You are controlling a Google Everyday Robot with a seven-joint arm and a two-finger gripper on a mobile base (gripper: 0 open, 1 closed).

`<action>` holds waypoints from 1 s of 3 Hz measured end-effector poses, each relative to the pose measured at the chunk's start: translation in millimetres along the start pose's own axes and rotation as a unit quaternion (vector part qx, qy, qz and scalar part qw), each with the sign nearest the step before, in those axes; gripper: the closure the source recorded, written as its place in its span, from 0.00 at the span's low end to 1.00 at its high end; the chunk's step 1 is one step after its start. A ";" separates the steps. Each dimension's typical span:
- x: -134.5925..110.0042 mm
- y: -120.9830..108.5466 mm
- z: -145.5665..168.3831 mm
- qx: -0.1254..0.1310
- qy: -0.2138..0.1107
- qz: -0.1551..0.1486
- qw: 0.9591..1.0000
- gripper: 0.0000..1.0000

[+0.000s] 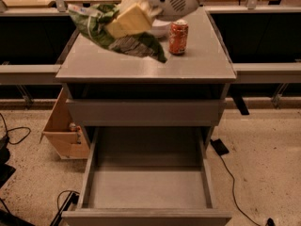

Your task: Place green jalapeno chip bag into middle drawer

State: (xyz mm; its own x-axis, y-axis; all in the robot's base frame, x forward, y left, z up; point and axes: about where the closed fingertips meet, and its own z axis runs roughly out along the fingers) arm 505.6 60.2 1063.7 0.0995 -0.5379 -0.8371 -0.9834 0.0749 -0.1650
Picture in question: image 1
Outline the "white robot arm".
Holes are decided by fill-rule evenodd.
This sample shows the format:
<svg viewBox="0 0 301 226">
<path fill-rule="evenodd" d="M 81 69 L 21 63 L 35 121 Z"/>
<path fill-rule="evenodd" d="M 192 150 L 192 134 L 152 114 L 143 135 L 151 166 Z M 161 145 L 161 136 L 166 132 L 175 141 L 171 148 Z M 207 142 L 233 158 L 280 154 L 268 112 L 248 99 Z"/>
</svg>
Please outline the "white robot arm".
<svg viewBox="0 0 301 226">
<path fill-rule="evenodd" d="M 176 21 L 206 0 L 122 0 L 119 12 L 105 28 L 116 39 L 151 30 L 155 19 Z"/>
</svg>

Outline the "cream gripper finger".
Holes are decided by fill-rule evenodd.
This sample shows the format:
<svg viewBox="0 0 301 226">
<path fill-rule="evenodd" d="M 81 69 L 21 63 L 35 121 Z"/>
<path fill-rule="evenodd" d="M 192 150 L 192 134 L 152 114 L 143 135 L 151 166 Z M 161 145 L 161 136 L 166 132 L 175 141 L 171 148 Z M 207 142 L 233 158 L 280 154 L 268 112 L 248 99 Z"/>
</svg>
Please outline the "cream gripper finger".
<svg viewBox="0 0 301 226">
<path fill-rule="evenodd" d="M 153 8 L 148 2 L 140 4 L 141 9 L 128 8 L 118 16 L 105 29 L 115 39 L 132 36 L 146 32 L 152 28 L 155 17 L 162 13 L 161 8 Z"/>
<path fill-rule="evenodd" d="M 119 12 L 123 13 L 128 8 L 138 8 L 141 9 L 140 4 L 142 0 L 122 0 L 119 5 Z"/>
</svg>

